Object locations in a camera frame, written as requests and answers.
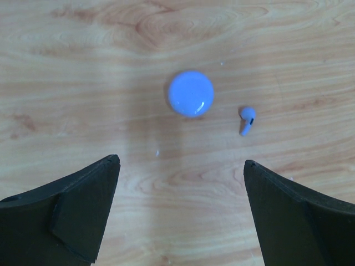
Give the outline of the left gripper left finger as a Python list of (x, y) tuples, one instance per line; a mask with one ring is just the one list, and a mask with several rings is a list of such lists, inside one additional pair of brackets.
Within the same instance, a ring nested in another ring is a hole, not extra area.
[(113, 203), (120, 160), (1, 200), (1, 265), (92, 265)]

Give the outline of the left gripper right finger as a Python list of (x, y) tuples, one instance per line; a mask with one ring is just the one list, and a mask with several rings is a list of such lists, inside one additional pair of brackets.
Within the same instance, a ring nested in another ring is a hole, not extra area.
[(253, 160), (244, 182), (265, 265), (354, 265), (354, 204)]

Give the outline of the purple earbud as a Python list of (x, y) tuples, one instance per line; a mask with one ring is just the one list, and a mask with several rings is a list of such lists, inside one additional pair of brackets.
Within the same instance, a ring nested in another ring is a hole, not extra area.
[(240, 132), (240, 135), (246, 136), (249, 133), (251, 126), (253, 125), (253, 122), (256, 118), (256, 110), (249, 106), (244, 107), (240, 111), (240, 117), (244, 121), (244, 126)]

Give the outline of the purple earbud case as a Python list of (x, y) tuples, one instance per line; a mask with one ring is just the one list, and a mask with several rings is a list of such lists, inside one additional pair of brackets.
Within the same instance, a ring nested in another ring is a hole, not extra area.
[(182, 71), (172, 78), (168, 86), (168, 102), (176, 113), (184, 117), (203, 116), (214, 102), (214, 86), (199, 71)]

